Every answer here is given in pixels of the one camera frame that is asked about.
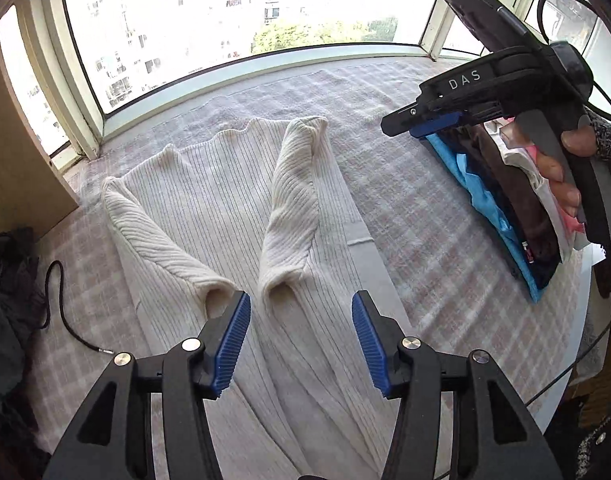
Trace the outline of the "cream ribbed knit cardigan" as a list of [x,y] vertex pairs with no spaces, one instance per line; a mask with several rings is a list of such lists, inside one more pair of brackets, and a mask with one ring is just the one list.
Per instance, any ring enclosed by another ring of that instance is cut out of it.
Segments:
[[345,184],[322,117],[255,118],[167,146],[101,191],[151,351],[197,334],[237,289],[252,316],[206,409],[227,479],[376,479],[397,419],[352,323],[367,290],[407,315]]

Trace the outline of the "blue folded garment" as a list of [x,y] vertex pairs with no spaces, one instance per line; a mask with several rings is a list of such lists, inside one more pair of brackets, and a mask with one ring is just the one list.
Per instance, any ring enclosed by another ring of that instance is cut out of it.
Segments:
[[445,168],[450,171],[450,174],[459,185],[468,192],[473,209],[482,214],[493,226],[507,252],[511,255],[511,259],[513,259],[514,264],[517,266],[520,275],[525,280],[531,301],[535,304],[539,302],[543,292],[537,286],[537,281],[534,279],[529,268],[527,255],[519,242],[519,237],[511,222],[507,219],[505,212],[497,205],[493,194],[483,183],[483,180],[477,174],[467,169],[468,160],[466,154],[454,152],[436,133],[427,136],[426,141],[433,148],[441,162],[443,162]]

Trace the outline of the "white folded garment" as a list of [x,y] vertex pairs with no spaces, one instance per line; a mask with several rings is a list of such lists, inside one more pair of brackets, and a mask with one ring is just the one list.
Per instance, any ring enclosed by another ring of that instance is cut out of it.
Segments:
[[527,177],[532,192],[537,196],[549,220],[551,220],[557,236],[560,259],[562,262],[566,262],[573,252],[578,252],[585,246],[590,245],[585,234],[585,227],[577,218],[567,214],[561,208],[558,200],[555,199],[549,181],[540,174],[535,164],[537,147],[530,144],[508,148],[503,129],[510,125],[509,122],[506,125],[501,125],[499,122],[484,122],[483,127],[496,144],[503,163],[509,167],[519,168]]

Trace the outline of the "dark brown folded garment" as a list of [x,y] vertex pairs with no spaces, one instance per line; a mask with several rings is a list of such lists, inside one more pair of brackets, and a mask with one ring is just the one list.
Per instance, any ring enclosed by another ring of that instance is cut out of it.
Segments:
[[499,147],[482,126],[449,129],[439,137],[455,153],[465,155],[466,170],[491,192],[518,238],[537,290],[543,290],[561,261],[559,243],[526,173],[503,162]]

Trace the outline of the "pink folded garment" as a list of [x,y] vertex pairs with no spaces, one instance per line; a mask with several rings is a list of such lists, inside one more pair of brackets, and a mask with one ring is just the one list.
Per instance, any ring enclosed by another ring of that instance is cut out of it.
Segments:
[[[511,120],[509,123],[511,125],[503,129],[505,143],[508,148],[517,148],[519,145],[535,145],[522,133],[515,120]],[[581,206],[581,194],[573,184],[570,184],[566,180],[563,165],[557,162],[555,158],[545,155],[538,148],[535,164],[540,174],[549,181],[555,199],[558,200],[561,208],[563,208],[567,214],[578,219],[578,213]]]

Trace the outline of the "dark green black jacket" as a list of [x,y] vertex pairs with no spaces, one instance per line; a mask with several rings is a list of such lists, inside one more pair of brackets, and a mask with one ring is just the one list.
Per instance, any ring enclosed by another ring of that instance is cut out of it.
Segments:
[[37,267],[32,229],[0,233],[0,414],[27,432],[37,430],[25,393],[28,354],[46,318]]

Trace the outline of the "white window frame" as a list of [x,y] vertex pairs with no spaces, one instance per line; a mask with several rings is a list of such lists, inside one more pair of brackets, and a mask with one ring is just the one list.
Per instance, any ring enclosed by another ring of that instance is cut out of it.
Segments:
[[[605,75],[611,38],[581,6],[501,1],[572,41]],[[484,50],[444,0],[0,0],[0,45],[23,113],[59,169],[237,80],[340,58]]]

